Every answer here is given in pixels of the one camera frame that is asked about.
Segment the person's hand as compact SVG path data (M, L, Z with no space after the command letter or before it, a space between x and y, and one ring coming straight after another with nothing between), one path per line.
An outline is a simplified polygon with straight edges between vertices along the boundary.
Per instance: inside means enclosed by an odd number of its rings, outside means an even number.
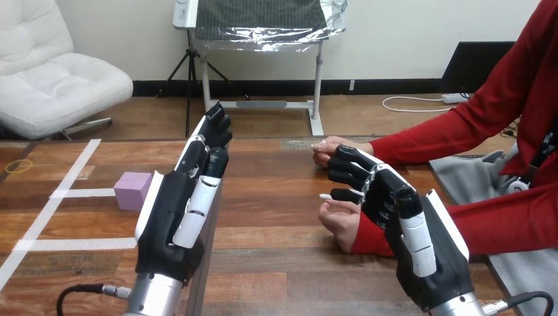
M338 136L329 136L311 146L315 164L327 169L328 161L336 155L335 151L339 145L354 147L370 155L374 155L374 150L370 143L357 143Z
M318 219L329 230L341 250L350 253L355 243L361 208L350 201L326 198L318 210Z

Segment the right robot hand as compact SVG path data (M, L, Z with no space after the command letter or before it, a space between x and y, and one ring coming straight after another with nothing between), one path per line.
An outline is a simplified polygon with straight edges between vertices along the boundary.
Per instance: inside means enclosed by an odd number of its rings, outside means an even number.
M348 184L331 196L360 206L397 259L396 276L429 315L480 315L469 272L469 250L435 190L425 196L391 166L346 145L328 162L331 181Z

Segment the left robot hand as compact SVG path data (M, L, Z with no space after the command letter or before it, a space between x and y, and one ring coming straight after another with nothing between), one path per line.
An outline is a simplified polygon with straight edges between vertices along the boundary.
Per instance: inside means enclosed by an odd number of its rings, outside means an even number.
M136 225L137 274L163 275L187 284L201 264L199 235L224 176L232 138L220 103L202 117L175 167L154 172Z

